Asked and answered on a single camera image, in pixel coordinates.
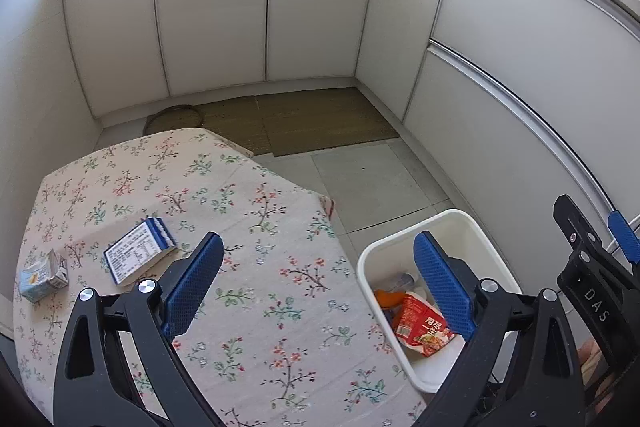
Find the gray tile floor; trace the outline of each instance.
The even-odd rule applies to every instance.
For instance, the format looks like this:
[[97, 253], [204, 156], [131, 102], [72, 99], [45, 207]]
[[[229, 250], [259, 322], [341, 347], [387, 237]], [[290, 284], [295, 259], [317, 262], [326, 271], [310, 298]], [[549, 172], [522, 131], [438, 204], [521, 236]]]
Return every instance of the gray tile floor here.
[[352, 264], [370, 243], [453, 207], [399, 138], [254, 160], [335, 201], [334, 232]]
[[127, 140], [133, 140], [134, 138], [140, 138], [145, 127], [145, 121], [146, 118], [138, 118], [137, 120], [106, 127], [102, 130], [94, 151], [99, 151]]

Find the floral tablecloth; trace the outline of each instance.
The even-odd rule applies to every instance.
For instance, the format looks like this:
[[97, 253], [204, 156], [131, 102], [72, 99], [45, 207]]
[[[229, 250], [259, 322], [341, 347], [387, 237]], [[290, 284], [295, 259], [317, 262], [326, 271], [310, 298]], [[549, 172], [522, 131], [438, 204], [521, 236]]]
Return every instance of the floral tablecloth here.
[[[330, 201], [202, 129], [124, 142], [47, 176], [18, 270], [52, 248], [69, 286], [32, 305], [14, 292], [22, 381], [48, 418], [58, 350], [78, 292], [122, 293], [102, 252], [138, 220], [164, 219], [188, 256], [206, 232], [225, 259], [174, 347], [228, 426], [409, 426], [424, 409], [372, 318], [329, 224]], [[129, 334], [123, 343], [148, 409], [162, 413]]]

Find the cabinet door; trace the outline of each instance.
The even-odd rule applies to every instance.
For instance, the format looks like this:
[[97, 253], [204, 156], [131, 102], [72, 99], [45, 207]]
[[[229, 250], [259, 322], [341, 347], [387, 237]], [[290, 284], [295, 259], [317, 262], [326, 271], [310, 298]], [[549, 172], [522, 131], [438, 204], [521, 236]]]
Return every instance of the cabinet door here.
[[369, 0], [356, 77], [400, 120], [437, 5], [438, 0]]
[[604, 0], [443, 0], [434, 37], [527, 102], [632, 219], [640, 41], [609, 9]]
[[168, 96], [154, 0], [64, 0], [82, 87], [94, 116]]
[[266, 0], [156, 0], [171, 94], [264, 80]]
[[470, 76], [429, 51], [405, 125], [489, 231], [524, 293], [557, 287], [571, 248], [553, 219], [569, 194], [606, 242], [602, 222], [546, 146]]
[[268, 80], [353, 76], [367, 0], [269, 0]]

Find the person's hand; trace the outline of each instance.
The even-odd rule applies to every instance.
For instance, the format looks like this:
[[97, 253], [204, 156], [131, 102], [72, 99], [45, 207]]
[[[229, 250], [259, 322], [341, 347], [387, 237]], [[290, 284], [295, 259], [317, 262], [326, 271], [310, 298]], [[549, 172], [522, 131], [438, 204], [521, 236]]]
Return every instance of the person's hand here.
[[[596, 370], [598, 362], [602, 358], [602, 352], [598, 347], [598, 344], [593, 339], [589, 339], [586, 341], [580, 348], [578, 349], [578, 361], [580, 362], [580, 371], [582, 372], [582, 382], [586, 385], [587, 382], [593, 376], [593, 373]], [[613, 375], [609, 375], [598, 387], [596, 391], [596, 396], [606, 390], [607, 387], [611, 385], [614, 380]], [[599, 413], [604, 406], [611, 400], [612, 394], [609, 393], [605, 396], [599, 403], [596, 404], [595, 412]]]

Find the red food package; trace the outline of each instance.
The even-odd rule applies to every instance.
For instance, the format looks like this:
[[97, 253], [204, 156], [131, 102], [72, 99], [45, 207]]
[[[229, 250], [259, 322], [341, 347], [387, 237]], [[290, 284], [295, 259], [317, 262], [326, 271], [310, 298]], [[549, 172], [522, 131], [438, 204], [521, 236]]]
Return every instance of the red food package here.
[[409, 349], [430, 357], [456, 336], [447, 321], [435, 308], [419, 295], [407, 292], [398, 312], [400, 320], [396, 337]]

